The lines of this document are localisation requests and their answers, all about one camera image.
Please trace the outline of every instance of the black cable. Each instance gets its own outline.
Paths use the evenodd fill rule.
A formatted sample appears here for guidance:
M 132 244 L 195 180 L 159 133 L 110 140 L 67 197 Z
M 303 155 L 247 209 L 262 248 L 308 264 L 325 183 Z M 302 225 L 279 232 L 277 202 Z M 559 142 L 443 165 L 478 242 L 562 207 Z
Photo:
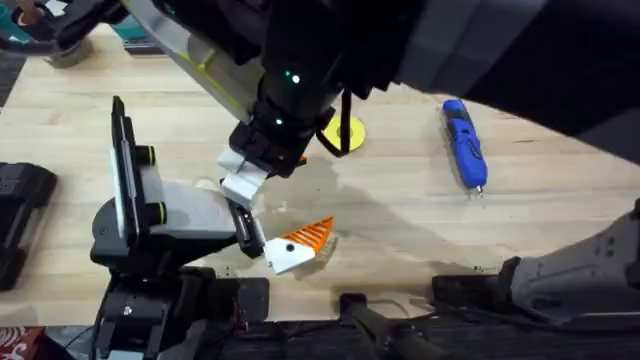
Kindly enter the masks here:
M 562 334 L 577 334 L 577 335 L 625 335 L 625 334 L 637 334 L 640 332 L 640 327 L 632 326 L 632 327 L 621 327 L 621 328 L 575 328 L 575 327 L 563 327 L 559 325 L 545 324 L 534 322 L 531 320 L 525 320 L 516 318 L 508 315 L 501 315 L 492 313 L 489 311 L 479 310 L 479 309 L 471 309 L 466 307 L 453 308 L 448 307 L 447 311 L 456 314 L 456 315 L 464 315 L 464 314 L 472 314 L 478 315 L 481 317 L 489 318 L 501 323 L 514 325 L 517 327 L 525 328 L 525 329 L 533 329 L 540 331 L 548 331 L 554 333 L 562 333 Z
M 309 333 L 314 333 L 316 331 L 325 330 L 333 326 L 336 326 L 338 324 L 340 324 L 340 321 L 333 320 L 333 321 L 323 322 L 318 325 L 303 328 L 302 322 L 298 322 L 294 326 L 293 330 L 291 330 L 290 332 L 287 332 L 284 328 L 282 328 L 282 326 L 279 323 L 276 323 L 282 335 L 239 336 L 236 334 L 234 339 L 240 340 L 240 341 L 289 341 L 295 337 L 303 336 Z
M 351 148 L 351 90 L 342 92 L 342 109 L 340 110 L 340 155 L 346 155 Z
M 67 350 L 69 346 L 71 346 L 74 342 L 76 342 L 82 335 L 86 334 L 87 331 L 93 329 L 93 325 L 88 326 L 86 329 L 80 331 L 78 335 L 74 336 L 71 340 L 67 342 L 65 346 L 62 347 L 63 350 Z

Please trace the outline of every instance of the red object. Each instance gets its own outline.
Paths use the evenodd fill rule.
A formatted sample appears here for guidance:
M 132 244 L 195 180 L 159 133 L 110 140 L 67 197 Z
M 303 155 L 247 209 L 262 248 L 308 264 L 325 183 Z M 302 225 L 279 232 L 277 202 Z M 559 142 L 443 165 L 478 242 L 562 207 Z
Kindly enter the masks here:
M 0 359 L 34 360 L 43 327 L 0 328 Z

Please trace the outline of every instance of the white robot part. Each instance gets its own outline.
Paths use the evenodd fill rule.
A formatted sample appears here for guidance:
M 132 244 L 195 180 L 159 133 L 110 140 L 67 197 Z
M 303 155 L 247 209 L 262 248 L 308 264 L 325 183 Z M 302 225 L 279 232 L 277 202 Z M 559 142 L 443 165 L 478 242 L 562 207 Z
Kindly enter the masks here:
M 229 171 L 222 181 L 224 196 L 251 209 L 253 199 L 269 173 L 229 148 L 220 154 L 218 164 Z
M 233 236 L 233 223 L 227 200 L 217 191 L 166 182 L 157 166 L 141 170 L 147 202 L 164 202 L 167 222 L 151 227 L 152 233 L 179 239 L 225 239 Z
M 276 274 L 280 274 L 311 261 L 316 256 L 316 253 L 308 246 L 282 238 L 275 238 L 265 243 L 264 256 L 269 267 Z

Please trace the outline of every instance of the wooden table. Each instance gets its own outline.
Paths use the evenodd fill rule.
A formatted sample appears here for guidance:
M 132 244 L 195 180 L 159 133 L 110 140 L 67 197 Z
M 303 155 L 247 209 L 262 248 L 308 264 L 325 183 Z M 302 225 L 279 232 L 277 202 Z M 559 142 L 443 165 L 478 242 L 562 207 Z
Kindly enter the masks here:
M 0 115 L 0 159 L 42 165 L 59 185 L 17 288 L 0 295 L 0 325 L 89 324 L 108 280 L 89 259 L 91 222 L 112 196 L 110 107 L 120 95 L 140 143 L 156 146 L 167 180 L 224 176 L 216 165 L 236 121 L 167 58 L 134 59 L 109 28 L 68 70 L 30 59 Z M 432 276 L 493 272 L 606 227 L 640 194 L 640 168 L 495 110 L 468 104 L 490 180 L 470 199 L 457 180 L 438 108 L 444 96 L 405 87 L 356 102 L 364 146 L 336 160 L 317 141 L 309 164 L 270 180 L 258 199 L 267 235 L 336 217 L 329 261 L 273 275 L 237 248 L 197 263 L 271 281 L 270 318 L 335 317 L 362 291 L 390 316 L 423 313 Z

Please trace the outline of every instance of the yellow disc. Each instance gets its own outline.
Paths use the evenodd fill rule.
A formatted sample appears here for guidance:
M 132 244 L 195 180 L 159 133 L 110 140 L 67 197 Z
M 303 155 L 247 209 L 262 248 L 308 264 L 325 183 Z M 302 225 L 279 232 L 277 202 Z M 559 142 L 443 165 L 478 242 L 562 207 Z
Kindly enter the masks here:
M 351 128 L 349 152 L 351 152 L 362 146 L 366 131 L 362 121 L 355 116 L 349 119 L 349 126 Z M 340 149 L 340 116 L 334 116 L 322 133 L 333 146 Z

